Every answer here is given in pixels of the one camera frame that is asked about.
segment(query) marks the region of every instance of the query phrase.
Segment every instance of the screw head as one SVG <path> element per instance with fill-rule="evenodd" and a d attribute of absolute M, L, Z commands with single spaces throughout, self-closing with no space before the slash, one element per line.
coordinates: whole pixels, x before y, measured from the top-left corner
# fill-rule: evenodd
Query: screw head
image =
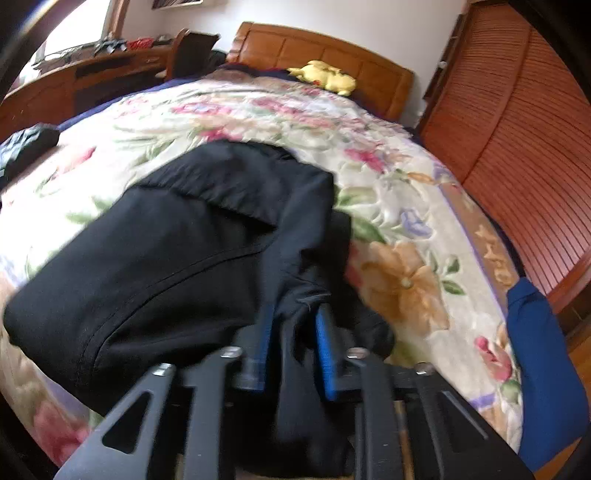
<path fill-rule="evenodd" d="M 242 355 L 242 349 L 239 346 L 225 346 L 222 348 L 222 358 L 238 358 Z"/>
<path fill-rule="evenodd" d="M 154 375 L 158 377 L 163 377 L 168 375 L 171 371 L 171 364 L 160 364 L 156 370 L 154 370 Z"/>
<path fill-rule="evenodd" d="M 414 366 L 414 370 L 417 375 L 433 375 L 435 373 L 435 367 L 429 362 L 420 362 Z"/>
<path fill-rule="evenodd" d="M 355 360 L 363 360 L 365 357 L 369 355 L 369 350 L 363 347 L 353 347 L 347 350 L 347 358 L 355 359 Z"/>

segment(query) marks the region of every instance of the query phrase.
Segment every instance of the headboard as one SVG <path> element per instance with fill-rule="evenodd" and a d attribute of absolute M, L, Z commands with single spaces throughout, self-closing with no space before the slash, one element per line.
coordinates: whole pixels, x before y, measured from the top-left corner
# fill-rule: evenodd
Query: headboard
<path fill-rule="evenodd" d="M 244 22 L 236 33 L 228 62 L 257 69 L 302 67 L 323 60 L 357 79 L 355 94 L 368 109 L 396 121 L 413 85 L 414 74 L 365 48 L 320 33 Z"/>

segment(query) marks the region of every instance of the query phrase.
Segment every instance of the stuffed animal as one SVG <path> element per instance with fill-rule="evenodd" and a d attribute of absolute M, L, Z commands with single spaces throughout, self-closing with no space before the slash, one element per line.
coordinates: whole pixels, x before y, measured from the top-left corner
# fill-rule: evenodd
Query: stuffed animal
<path fill-rule="evenodd" d="M 328 65 L 320 60 L 309 61 L 308 65 L 300 69 L 288 70 L 298 80 L 313 83 L 320 88 L 342 96 L 351 95 L 351 92 L 355 90 L 357 85 L 353 77 L 341 73 L 337 67 Z"/>

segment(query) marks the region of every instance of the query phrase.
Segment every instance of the bedspread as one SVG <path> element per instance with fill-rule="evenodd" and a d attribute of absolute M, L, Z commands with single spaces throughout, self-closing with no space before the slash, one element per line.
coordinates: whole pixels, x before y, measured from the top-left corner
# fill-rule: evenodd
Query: bedspread
<path fill-rule="evenodd" d="M 505 315 L 518 276 L 505 247 L 448 169 L 399 125 L 313 86 L 219 70 L 125 98 L 63 132 L 2 194 L 0 312 L 129 185 L 218 138 L 281 145 L 335 173 L 335 208 L 352 217 L 347 279 L 397 333 L 387 361 L 432 362 L 517 450 L 521 385 Z M 92 414 L 4 327 L 0 391 L 58 465 L 92 428 Z"/>

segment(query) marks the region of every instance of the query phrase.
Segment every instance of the louvered door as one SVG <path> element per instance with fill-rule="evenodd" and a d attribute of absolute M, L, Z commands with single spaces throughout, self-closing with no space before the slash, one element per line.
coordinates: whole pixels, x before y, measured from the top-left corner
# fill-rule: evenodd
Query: louvered door
<path fill-rule="evenodd" d="M 591 280 L 591 106 L 506 3 L 473 5 L 421 132 L 562 311 Z"/>

